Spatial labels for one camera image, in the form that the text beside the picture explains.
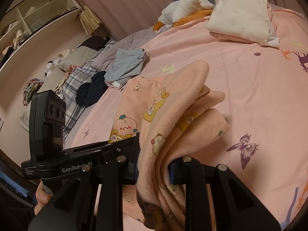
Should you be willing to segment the person's left hand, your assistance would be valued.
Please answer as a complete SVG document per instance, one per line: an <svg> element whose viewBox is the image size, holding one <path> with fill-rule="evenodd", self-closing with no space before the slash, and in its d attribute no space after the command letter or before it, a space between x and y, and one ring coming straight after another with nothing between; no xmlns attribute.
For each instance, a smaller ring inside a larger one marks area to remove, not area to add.
<svg viewBox="0 0 308 231"><path fill-rule="evenodd" d="M35 197L38 203L34 207L34 213L35 215L37 215L42 210L42 208L50 201L53 195L45 191L43 182L41 181L35 192Z"/></svg>

